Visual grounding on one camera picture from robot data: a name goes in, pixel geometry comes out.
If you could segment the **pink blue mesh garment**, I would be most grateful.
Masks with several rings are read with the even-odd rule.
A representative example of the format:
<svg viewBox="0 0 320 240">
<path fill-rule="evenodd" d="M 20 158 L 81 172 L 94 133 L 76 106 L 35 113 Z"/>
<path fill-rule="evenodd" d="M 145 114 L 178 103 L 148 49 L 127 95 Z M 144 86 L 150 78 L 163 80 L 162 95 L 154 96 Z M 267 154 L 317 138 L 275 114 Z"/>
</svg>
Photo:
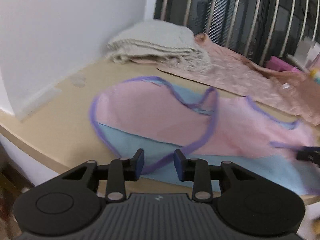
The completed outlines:
<svg viewBox="0 0 320 240">
<path fill-rule="evenodd" d="M 310 126 L 280 121 L 250 97 L 222 98 L 210 87 L 203 94 L 157 76 L 141 76 L 108 87 L 92 102 L 90 121 L 119 158 L 145 154 L 146 178 L 178 184 L 175 150 L 211 165 L 234 162 L 293 192 L 319 194 L 319 168 L 311 158 Z"/>
</svg>

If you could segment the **pink quilted jacket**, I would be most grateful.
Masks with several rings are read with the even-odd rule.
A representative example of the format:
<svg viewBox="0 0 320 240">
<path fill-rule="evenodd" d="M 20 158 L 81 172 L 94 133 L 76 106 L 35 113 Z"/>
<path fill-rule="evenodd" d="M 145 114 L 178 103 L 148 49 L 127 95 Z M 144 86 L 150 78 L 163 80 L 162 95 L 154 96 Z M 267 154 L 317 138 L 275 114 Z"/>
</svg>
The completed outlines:
<svg viewBox="0 0 320 240">
<path fill-rule="evenodd" d="M 250 96 L 256 102 L 319 125 L 319 85 L 306 74 L 263 68 L 243 55 L 213 43 L 204 33 L 196 35 L 194 40 L 210 56 L 212 65 L 208 70 L 192 72 L 182 66 L 169 67 L 163 63 L 158 63 L 157 68 L 236 95 Z"/>
</svg>

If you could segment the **yellow white plush toy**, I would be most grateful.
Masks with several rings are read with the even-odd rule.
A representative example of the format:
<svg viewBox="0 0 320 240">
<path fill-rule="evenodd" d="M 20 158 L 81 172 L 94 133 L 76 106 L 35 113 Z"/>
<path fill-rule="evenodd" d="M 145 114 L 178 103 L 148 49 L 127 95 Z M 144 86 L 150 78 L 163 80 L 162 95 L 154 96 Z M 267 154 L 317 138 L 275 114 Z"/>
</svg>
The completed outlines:
<svg viewBox="0 0 320 240">
<path fill-rule="evenodd" d="M 320 85 L 320 69 L 312 68 L 309 73 L 310 77 L 315 81 L 315 83 Z"/>
</svg>

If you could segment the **magenta pink box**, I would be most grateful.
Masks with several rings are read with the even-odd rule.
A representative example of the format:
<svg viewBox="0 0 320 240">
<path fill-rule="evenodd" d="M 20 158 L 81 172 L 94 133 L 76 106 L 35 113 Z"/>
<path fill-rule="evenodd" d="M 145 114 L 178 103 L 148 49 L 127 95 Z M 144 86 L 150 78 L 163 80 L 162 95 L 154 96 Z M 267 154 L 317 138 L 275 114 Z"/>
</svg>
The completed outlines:
<svg viewBox="0 0 320 240">
<path fill-rule="evenodd" d="M 272 56 L 266 63 L 265 68 L 275 70 L 278 72 L 295 72 L 300 73 L 300 70 L 297 67 L 294 67 L 287 62 L 279 59 L 276 56 Z"/>
</svg>

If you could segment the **stack of white boxes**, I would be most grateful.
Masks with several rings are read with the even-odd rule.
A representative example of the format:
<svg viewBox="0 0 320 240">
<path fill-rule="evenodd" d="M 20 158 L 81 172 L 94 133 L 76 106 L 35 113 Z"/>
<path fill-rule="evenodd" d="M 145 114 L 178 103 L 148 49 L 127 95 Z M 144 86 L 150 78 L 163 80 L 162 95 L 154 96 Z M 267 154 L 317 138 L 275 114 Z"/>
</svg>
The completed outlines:
<svg viewBox="0 0 320 240">
<path fill-rule="evenodd" d="M 298 42 L 294 58 L 296 65 L 300 68 L 310 68 L 319 55 L 319 43 L 309 37 Z"/>
</svg>

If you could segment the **clear plastic clip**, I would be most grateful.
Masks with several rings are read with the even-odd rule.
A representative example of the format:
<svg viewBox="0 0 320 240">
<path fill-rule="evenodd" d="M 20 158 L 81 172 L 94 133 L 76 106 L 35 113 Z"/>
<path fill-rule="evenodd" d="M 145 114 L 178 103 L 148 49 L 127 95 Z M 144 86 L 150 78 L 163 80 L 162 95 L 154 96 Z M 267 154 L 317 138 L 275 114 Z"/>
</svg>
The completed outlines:
<svg viewBox="0 0 320 240">
<path fill-rule="evenodd" d="M 85 87 L 86 85 L 86 78 L 82 73 L 75 73 L 71 75 L 69 79 L 72 85 L 75 87 L 82 88 L 82 87 Z"/>
</svg>

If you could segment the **metal window railing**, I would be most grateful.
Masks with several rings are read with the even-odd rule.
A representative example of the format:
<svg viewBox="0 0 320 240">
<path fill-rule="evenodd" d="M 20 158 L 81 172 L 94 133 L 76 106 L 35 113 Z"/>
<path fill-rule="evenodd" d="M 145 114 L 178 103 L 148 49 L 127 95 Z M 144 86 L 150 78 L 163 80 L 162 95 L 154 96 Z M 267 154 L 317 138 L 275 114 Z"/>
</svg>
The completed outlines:
<svg viewBox="0 0 320 240">
<path fill-rule="evenodd" d="M 206 33 L 259 65 L 319 41 L 319 0 L 156 0 L 154 17 Z"/>
</svg>

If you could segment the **cream knitted fringed blanket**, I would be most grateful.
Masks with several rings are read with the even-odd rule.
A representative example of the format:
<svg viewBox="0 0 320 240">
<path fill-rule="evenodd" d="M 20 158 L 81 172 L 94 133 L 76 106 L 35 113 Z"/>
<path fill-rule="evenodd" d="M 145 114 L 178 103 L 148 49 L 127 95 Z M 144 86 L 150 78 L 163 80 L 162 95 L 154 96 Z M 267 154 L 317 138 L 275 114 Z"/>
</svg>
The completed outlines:
<svg viewBox="0 0 320 240">
<path fill-rule="evenodd" d="M 208 53 L 187 27 L 161 20 L 137 23 L 112 38 L 106 58 L 117 63 L 152 60 L 171 68 L 204 73 L 211 66 Z"/>
</svg>

